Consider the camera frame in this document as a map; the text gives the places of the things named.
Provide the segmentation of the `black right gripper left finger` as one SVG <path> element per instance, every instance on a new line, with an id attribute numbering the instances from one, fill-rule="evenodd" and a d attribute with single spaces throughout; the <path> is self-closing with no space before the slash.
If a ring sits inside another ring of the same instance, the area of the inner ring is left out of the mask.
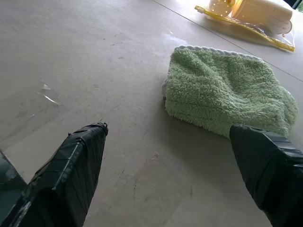
<path id="1" fill-rule="evenodd" d="M 69 133 L 28 183 L 0 150 L 0 227 L 83 227 L 107 135 L 104 122 Z"/>

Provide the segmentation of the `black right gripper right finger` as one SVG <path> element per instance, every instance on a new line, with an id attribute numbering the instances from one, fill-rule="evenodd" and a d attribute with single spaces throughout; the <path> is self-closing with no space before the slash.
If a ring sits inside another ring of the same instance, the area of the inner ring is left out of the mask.
<path id="1" fill-rule="evenodd" d="M 303 227 L 303 152 L 286 137 L 246 125 L 230 128 L 245 186 L 273 227 Z"/>

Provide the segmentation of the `green fluffy towel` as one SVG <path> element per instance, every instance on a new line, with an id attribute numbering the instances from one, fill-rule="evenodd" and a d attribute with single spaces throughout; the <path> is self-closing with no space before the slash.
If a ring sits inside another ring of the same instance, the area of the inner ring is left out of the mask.
<path id="1" fill-rule="evenodd" d="M 288 137 L 298 115 L 294 97 L 261 58 L 209 47 L 176 47 L 162 94 L 170 116 L 225 137 L 233 125 Z"/>

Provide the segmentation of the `clear yellow-trimmed zipper pouch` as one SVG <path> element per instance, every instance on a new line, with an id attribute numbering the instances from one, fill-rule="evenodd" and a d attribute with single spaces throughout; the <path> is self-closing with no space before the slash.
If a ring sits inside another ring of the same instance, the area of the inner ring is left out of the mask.
<path id="1" fill-rule="evenodd" d="M 285 8 L 291 9 L 293 13 L 293 9 L 283 0 L 271 0 Z M 203 5 L 196 5 L 195 10 L 201 14 L 204 13 L 204 9 L 208 6 L 210 0 L 204 0 Z M 262 37 L 273 46 L 278 47 L 280 49 L 294 52 L 295 51 L 295 44 L 294 44 L 294 26 L 293 26 L 293 17 L 290 21 L 281 21 L 278 19 L 270 19 L 265 25 L 264 24 L 250 24 L 245 23 L 243 21 L 234 19 L 234 18 L 222 18 L 216 17 L 216 19 L 220 22 L 228 23 L 231 25 L 237 25 L 242 27 L 250 32 L 257 34 L 258 36 Z"/>

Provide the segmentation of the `cream cylindrical bottle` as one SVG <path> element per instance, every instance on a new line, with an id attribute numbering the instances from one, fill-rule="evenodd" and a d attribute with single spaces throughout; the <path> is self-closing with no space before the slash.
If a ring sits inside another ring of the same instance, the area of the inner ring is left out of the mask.
<path id="1" fill-rule="evenodd" d="M 231 17 L 250 24 L 266 24 L 270 19 L 290 21 L 292 10 L 271 0 L 236 0 Z"/>

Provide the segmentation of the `white dotted cup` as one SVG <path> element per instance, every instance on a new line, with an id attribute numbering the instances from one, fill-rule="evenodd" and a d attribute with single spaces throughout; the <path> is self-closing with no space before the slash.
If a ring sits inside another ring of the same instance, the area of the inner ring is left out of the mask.
<path id="1" fill-rule="evenodd" d="M 204 13 L 213 18 L 232 17 L 236 1 L 237 0 L 210 0 L 208 6 L 204 9 Z"/>

